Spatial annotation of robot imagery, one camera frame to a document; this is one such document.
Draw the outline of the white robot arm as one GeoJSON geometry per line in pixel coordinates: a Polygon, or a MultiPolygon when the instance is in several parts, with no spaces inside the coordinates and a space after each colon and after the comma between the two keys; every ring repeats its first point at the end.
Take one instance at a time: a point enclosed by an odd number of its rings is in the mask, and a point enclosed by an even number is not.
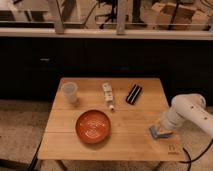
{"type": "Polygon", "coordinates": [[[176,95],[169,110],[161,116],[160,125],[173,131],[189,120],[213,138],[213,115],[205,107],[205,98],[200,94],[176,95]]]}

